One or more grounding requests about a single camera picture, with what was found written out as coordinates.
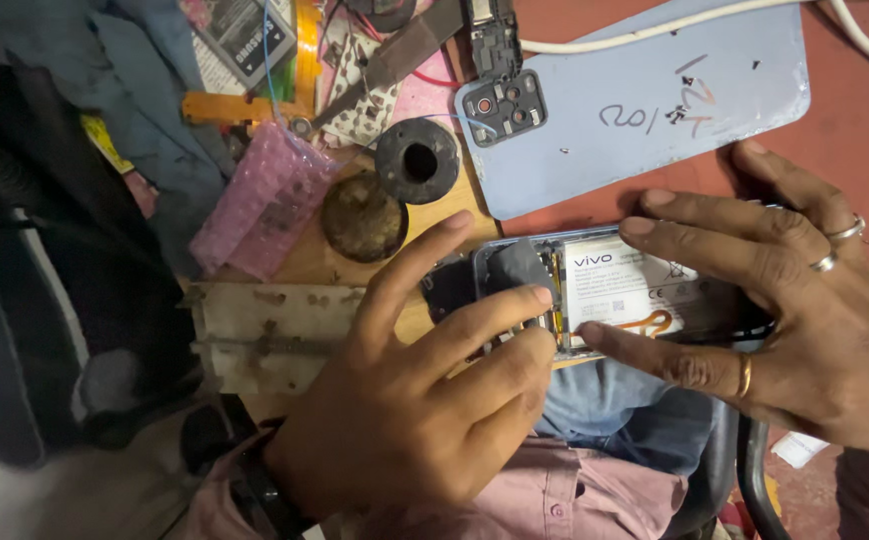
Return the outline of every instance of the phone battery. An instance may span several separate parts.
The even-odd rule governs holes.
[[[295,57],[297,38],[292,25],[278,15],[275,5],[267,10],[267,43],[262,43],[262,19],[265,0],[213,0],[212,2],[183,2],[199,6],[188,20],[194,30],[208,43],[212,51],[231,69],[237,80],[249,90],[265,78],[265,51],[272,70],[280,68]]]
[[[572,348],[585,346],[574,332],[588,321],[631,325],[627,329],[639,333],[645,326],[633,323],[663,311],[671,322],[658,334],[706,331],[737,308],[734,285],[638,251],[617,235],[566,242],[564,272]]]

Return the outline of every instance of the white label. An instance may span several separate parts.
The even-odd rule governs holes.
[[[208,43],[193,31],[191,42],[194,44],[194,60],[201,73],[205,92],[240,96],[248,91],[228,66],[218,58],[215,51],[211,50]]]
[[[588,321],[635,323],[659,310],[671,315],[670,325],[659,334],[706,329],[717,317],[715,306],[733,308],[727,283],[637,251],[618,236],[569,242],[564,260],[571,332]],[[641,328],[628,330],[638,333]],[[572,347],[581,345],[581,338],[572,337]]]
[[[771,453],[777,454],[778,458],[787,461],[791,467],[801,469],[827,447],[828,443],[821,439],[792,431],[774,443]]]

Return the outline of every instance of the brown disc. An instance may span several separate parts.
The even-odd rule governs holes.
[[[321,229],[345,258],[377,263],[398,253],[405,243],[408,206],[381,188],[377,173],[363,172],[328,191],[321,206]]]

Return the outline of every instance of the battery label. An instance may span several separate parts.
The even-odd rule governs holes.
[[[711,328],[733,286],[676,262],[638,251],[617,235],[565,244],[565,296],[573,333],[588,321],[612,326],[670,314],[663,334]],[[629,328],[640,332],[639,327]],[[572,337],[572,347],[584,345]]]

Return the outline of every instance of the red wire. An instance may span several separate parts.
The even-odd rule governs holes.
[[[354,10],[349,10],[348,13],[349,13],[349,14],[351,14],[351,13],[354,13],[354,14],[355,14],[355,17],[357,18],[358,22],[360,22],[360,23],[361,23],[361,26],[363,26],[364,29],[367,30],[369,36],[370,36],[370,37],[371,37],[375,42],[380,43],[380,42],[383,42],[383,41],[384,41],[383,39],[381,39],[381,35],[380,35],[380,33],[378,33],[378,30],[375,30],[374,25],[371,24],[371,21],[369,21],[369,19],[368,19],[364,14],[362,14],[362,13],[360,13],[360,12],[358,12],[358,11],[354,11]],[[446,88],[449,88],[449,89],[460,89],[460,88],[462,87],[462,84],[461,84],[460,82],[455,82],[455,81],[453,81],[453,80],[438,80],[438,79],[433,79],[433,78],[431,78],[431,77],[425,75],[424,73],[421,73],[421,72],[418,71],[417,69],[415,69],[414,71],[412,71],[411,74],[414,75],[415,77],[417,77],[418,79],[421,79],[421,80],[424,81],[425,83],[430,84],[430,85],[435,85],[435,86],[438,86],[438,87],[446,87]]]
[[[414,75],[415,77],[417,77],[418,79],[421,79],[425,83],[437,85],[439,87],[447,87],[449,89],[460,89],[462,87],[462,84],[460,82],[455,82],[453,80],[432,79],[431,77],[425,75],[424,73],[418,71],[417,69],[412,71],[411,74]]]

